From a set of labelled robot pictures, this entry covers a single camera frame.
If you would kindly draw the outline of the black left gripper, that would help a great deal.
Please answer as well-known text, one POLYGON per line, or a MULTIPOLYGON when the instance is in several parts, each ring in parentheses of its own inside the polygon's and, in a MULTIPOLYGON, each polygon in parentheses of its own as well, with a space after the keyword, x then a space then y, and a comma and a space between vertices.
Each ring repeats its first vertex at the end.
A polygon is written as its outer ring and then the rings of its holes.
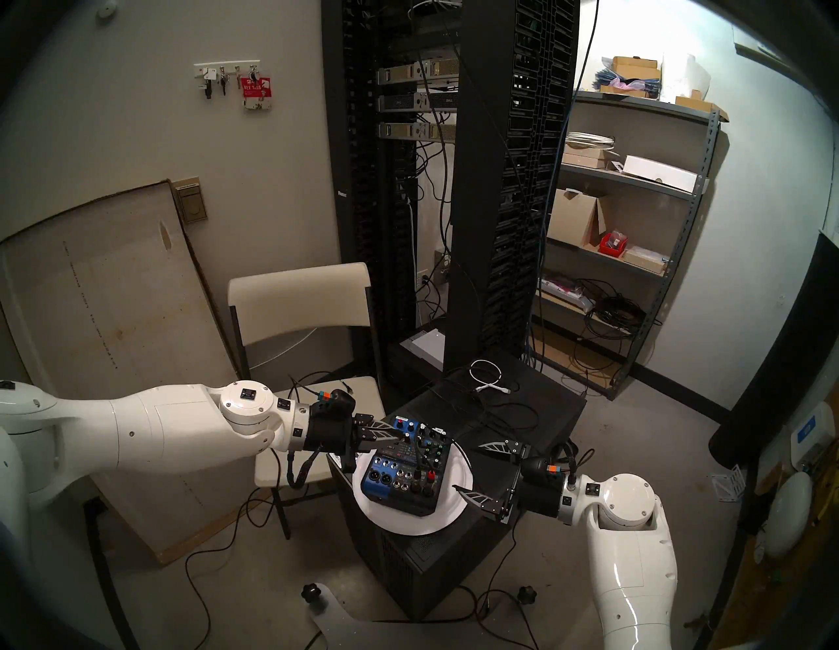
POLYGON ((324 392, 308 407, 305 450, 341 458, 343 473, 354 473, 356 458, 379 449, 377 439, 403 439, 403 431, 368 413, 353 411, 356 402, 344 390, 324 392))

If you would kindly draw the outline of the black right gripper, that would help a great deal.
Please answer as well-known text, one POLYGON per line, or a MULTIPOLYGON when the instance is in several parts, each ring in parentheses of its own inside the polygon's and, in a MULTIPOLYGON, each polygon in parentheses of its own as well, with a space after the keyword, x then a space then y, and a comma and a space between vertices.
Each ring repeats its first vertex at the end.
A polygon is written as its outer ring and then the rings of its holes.
POLYGON ((530 445, 513 439, 480 444, 478 454, 511 462, 517 473, 513 484, 499 498, 453 486, 468 506, 492 521, 509 521, 513 511, 559 519, 566 475, 553 455, 534 451, 530 445))

